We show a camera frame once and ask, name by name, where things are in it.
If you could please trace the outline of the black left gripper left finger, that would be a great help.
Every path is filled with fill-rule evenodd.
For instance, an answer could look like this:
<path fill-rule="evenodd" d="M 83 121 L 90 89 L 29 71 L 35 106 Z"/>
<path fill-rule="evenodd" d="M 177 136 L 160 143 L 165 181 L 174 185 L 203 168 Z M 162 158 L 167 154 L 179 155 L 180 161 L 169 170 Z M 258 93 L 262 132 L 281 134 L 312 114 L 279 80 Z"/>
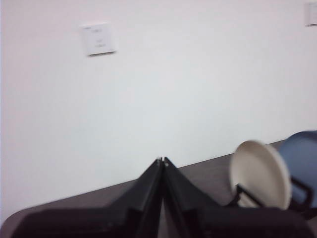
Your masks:
<path fill-rule="evenodd" d="M 26 216 L 14 238 L 155 238 L 162 203 L 163 161 L 156 159 L 110 205 L 48 209 Z"/>

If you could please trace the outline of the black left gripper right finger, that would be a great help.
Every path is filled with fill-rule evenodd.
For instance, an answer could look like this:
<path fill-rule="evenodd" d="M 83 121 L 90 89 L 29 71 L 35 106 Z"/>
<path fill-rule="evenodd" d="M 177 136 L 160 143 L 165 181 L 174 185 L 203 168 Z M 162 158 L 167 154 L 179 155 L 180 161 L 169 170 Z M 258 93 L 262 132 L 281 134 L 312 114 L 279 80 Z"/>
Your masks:
<path fill-rule="evenodd" d="M 180 238 L 312 238 L 297 213 L 278 208 L 221 206 L 164 158 L 164 205 L 169 231 Z"/>

